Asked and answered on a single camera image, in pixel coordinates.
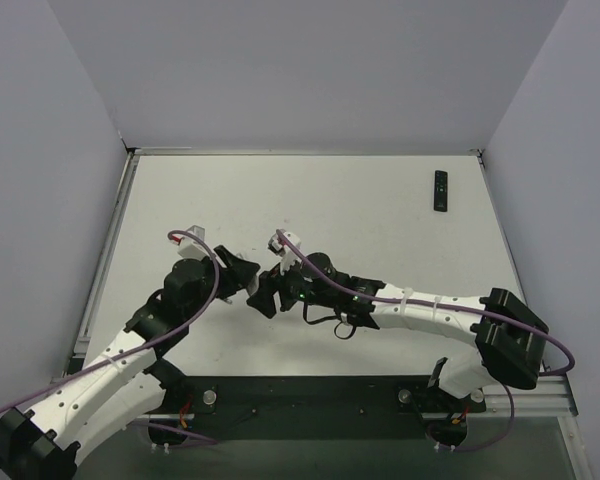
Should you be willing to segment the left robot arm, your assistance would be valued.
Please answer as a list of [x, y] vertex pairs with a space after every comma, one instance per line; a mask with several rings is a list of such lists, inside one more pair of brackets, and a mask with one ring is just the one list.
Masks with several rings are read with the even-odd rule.
[[11, 479], [71, 479], [100, 444], [136, 417], [184, 402], [182, 373], [164, 355], [214, 299], [246, 289], [257, 263], [218, 246], [174, 264], [105, 350], [26, 412], [0, 418], [0, 470]]

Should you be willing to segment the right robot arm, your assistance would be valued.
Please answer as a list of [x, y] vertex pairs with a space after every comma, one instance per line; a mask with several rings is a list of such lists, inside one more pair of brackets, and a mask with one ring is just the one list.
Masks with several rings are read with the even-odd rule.
[[434, 386], [457, 399], [496, 383], [534, 389], [549, 332], [506, 289], [494, 288], [477, 297], [422, 293], [340, 272], [320, 252], [306, 260], [285, 255], [259, 275], [247, 303], [267, 318], [300, 303], [330, 309], [336, 320], [352, 329], [405, 329], [466, 344], [469, 352], [441, 357], [432, 374]]

